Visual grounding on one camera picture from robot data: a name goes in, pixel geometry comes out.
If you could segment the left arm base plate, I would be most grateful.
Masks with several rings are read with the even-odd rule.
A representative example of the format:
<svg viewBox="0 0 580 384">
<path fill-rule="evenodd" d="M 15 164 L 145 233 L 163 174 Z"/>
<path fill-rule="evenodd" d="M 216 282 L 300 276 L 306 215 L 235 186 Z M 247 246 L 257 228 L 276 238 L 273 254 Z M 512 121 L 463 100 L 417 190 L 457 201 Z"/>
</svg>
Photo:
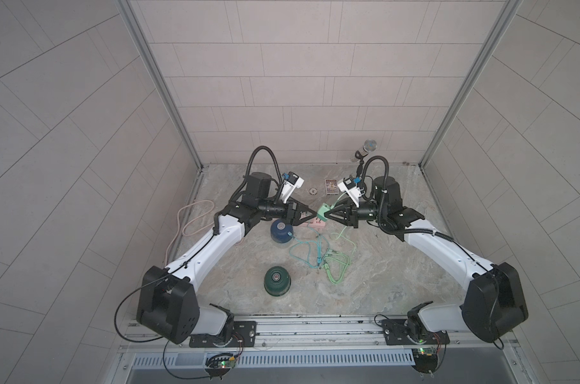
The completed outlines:
<svg viewBox="0 0 580 384">
<path fill-rule="evenodd" d="M 190 348 L 254 347 L 257 331 L 255 321 L 233 321 L 226 324 L 218 335 L 194 334 L 189 338 Z"/>
</svg>

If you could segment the green USB charger adapter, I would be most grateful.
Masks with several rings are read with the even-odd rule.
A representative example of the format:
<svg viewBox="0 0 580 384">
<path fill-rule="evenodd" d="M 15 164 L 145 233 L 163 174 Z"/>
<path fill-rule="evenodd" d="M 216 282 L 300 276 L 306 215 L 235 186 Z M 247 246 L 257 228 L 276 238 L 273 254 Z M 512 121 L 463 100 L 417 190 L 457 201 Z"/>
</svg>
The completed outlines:
<svg viewBox="0 0 580 384">
<path fill-rule="evenodd" d="M 326 213 L 328 213 L 330 210 L 331 210 L 331 207 L 327 203 L 323 203 L 322 206 L 317 211 L 317 218 L 319 220 L 321 220 L 322 222 L 328 221 L 328 218 L 326 217 Z"/>
</svg>

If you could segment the pink power strip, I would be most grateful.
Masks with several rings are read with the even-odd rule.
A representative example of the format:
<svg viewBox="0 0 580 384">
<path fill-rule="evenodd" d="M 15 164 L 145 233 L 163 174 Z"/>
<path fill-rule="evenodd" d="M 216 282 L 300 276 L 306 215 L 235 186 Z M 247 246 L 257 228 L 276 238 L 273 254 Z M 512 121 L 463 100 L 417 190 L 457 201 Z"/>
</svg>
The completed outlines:
<svg viewBox="0 0 580 384">
<path fill-rule="evenodd" d="M 323 230 L 326 227 L 326 222 L 319 218 L 313 218 L 307 222 L 307 227 L 315 230 Z"/>
</svg>

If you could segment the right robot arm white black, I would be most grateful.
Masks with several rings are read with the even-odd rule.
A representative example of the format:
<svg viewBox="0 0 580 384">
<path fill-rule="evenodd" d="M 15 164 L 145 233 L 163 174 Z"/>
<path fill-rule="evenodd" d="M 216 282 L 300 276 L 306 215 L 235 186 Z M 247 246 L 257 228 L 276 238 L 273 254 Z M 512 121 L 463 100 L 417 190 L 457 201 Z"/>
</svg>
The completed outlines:
<svg viewBox="0 0 580 384">
<path fill-rule="evenodd" d="M 386 235 L 418 249 L 442 267 L 464 290 L 462 302 L 435 305 L 424 302 L 408 311 L 405 332 L 415 344 L 441 331 L 470 331 L 486 343 L 495 343 L 529 318 L 518 271 L 510 264 L 495 264 L 461 246 L 439 231 L 423 214 L 405 206 L 400 185 L 390 175 L 386 158 L 383 175 L 366 185 L 370 161 L 362 161 L 357 175 L 340 180 L 347 197 L 324 213 L 346 227 L 374 222 Z"/>
</svg>

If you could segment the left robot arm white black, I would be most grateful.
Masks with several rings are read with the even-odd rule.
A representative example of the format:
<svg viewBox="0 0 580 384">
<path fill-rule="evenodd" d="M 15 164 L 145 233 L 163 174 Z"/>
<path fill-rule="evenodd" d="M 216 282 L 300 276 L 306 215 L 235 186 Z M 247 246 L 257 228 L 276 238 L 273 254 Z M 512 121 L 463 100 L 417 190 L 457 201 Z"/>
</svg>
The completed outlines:
<svg viewBox="0 0 580 384">
<path fill-rule="evenodd" d="M 233 313 L 202 307 L 196 293 L 217 262 L 260 222 L 279 219 L 297 227 L 316 216 L 292 197 L 303 184 L 294 172 L 270 175 L 246 169 L 227 205 L 215 214 L 211 230 L 183 256 L 145 273 L 136 321 L 176 345 L 192 336 L 207 337 L 216 345 L 229 343 Z"/>
</svg>

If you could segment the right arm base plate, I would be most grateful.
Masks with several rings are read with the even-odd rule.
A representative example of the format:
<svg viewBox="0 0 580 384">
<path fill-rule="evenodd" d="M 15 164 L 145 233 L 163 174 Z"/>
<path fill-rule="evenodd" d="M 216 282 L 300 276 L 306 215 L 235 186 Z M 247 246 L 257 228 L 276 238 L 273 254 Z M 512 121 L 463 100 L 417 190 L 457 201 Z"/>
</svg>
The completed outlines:
<svg viewBox="0 0 580 384">
<path fill-rule="evenodd" d="M 382 318 L 376 321 L 381 328 L 387 346 L 435 346 L 443 347 L 450 343 L 450 337 L 443 331 L 425 331 L 419 336 L 411 336 L 406 319 Z"/>
</svg>

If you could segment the blue cordless meat grinder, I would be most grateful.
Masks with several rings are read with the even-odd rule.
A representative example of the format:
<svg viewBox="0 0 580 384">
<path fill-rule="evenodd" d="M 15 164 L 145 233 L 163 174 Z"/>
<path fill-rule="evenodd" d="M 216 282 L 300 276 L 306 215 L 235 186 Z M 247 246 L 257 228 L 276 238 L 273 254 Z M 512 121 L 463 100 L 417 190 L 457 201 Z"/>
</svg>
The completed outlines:
<svg viewBox="0 0 580 384">
<path fill-rule="evenodd" d="M 294 238 L 294 227 L 281 219 L 277 219 L 271 225 L 270 235 L 275 243 L 289 243 Z"/>
</svg>

